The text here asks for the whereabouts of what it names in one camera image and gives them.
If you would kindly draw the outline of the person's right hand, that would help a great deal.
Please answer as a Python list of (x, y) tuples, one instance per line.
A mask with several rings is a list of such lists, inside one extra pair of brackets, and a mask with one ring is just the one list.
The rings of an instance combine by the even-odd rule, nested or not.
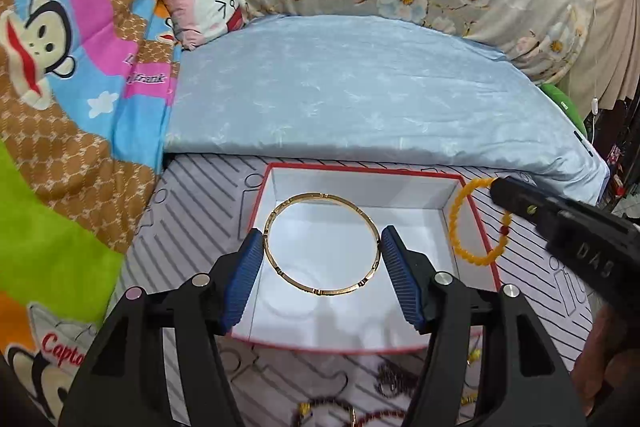
[(570, 372), (573, 384), (588, 416), (596, 407), (597, 395), (605, 388), (622, 389), (639, 373), (639, 341), (625, 337), (630, 326), (615, 309), (605, 303), (593, 321), (584, 349)]

